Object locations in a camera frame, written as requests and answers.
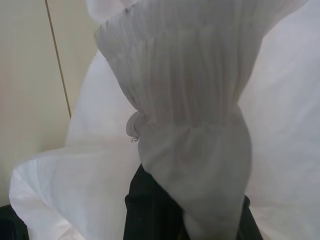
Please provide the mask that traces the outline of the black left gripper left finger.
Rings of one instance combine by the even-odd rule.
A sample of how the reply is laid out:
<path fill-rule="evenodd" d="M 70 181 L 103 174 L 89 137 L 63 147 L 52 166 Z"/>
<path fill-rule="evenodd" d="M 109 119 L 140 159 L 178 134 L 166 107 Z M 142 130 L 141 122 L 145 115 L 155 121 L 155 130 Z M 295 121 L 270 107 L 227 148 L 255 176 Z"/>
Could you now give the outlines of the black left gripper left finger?
<path fill-rule="evenodd" d="M 140 165 L 125 197 L 123 240 L 190 240 L 182 208 Z"/>

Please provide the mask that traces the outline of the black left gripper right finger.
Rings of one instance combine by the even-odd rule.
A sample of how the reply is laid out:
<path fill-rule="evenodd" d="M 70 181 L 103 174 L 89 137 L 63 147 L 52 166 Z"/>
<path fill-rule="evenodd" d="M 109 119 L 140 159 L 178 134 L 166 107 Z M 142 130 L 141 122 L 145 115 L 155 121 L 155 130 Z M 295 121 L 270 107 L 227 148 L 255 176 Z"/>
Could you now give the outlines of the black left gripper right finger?
<path fill-rule="evenodd" d="M 236 240 L 263 240 L 261 232 L 250 210 L 250 199 L 245 196 Z"/>

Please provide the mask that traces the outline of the white fabric garment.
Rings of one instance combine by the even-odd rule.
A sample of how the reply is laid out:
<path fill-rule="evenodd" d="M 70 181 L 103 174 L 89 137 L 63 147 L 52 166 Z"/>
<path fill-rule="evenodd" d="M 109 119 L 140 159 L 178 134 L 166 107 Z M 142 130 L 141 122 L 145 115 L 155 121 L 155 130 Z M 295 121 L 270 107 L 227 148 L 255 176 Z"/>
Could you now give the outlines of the white fabric garment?
<path fill-rule="evenodd" d="M 99 24 L 64 147 L 13 170 L 31 240 L 124 240 L 139 166 L 190 240 L 320 240 L 320 0 L 86 0 Z"/>

